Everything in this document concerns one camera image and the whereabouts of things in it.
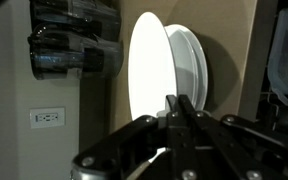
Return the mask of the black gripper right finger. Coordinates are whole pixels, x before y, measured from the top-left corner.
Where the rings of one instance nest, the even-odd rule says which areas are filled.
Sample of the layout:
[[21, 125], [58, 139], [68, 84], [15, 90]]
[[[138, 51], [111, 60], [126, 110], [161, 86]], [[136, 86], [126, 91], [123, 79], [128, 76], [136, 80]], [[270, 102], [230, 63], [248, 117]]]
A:
[[180, 95], [178, 102], [194, 132], [200, 132], [212, 144], [233, 177], [250, 180], [253, 175], [260, 180], [288, 180], [288, 175], [274, 170], [255, 157], [261, 149], [269, 151], [281, 158], [288, 171], [288, 136], [264, 130], [234, 115], [225, 115], [220, 121], [215, 120], [203, 111], [196, 111], [186, 95]]

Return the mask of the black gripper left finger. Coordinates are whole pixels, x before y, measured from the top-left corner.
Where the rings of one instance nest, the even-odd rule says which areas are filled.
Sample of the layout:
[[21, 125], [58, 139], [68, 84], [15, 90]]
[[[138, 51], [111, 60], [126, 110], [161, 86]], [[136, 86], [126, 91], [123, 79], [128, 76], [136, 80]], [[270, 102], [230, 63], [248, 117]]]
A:
[[195, 172], [186, 96], [168, 95], [161, 116], [142, 115], [72, 160], [71, 180], [183, 180]]

